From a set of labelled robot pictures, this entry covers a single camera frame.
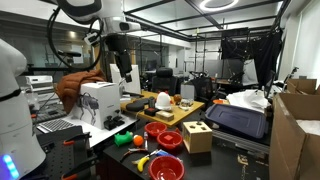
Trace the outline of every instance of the white printer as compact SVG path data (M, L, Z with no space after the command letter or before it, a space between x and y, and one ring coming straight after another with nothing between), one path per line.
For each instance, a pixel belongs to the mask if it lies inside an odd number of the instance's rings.
M30 86L31 91L38 94L38 102L43 105L46 101L46 105L58 103L59 97L54 92L53 78L52 76L26 76L27 84Z

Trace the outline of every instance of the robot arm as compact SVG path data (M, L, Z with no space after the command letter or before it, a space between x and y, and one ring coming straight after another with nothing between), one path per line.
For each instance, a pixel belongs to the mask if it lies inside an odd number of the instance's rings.
M51 0L57 4L70 18L80 24L92 24L99 20L100 33L89 32L84 40L88 44L96 44L99 37L105 37L109 51L114 52L116 64L121 77L131 81L131 61L127 39L117 35L140 30L140 24L126 22L123 13L123 0Z

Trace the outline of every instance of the yellow banana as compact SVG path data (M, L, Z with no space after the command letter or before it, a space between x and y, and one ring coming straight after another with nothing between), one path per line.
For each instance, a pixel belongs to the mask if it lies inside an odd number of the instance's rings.
M140 159L139 163L138 163L138 171L142 172L143 171L143 165L149 160L149 157L143 157Z

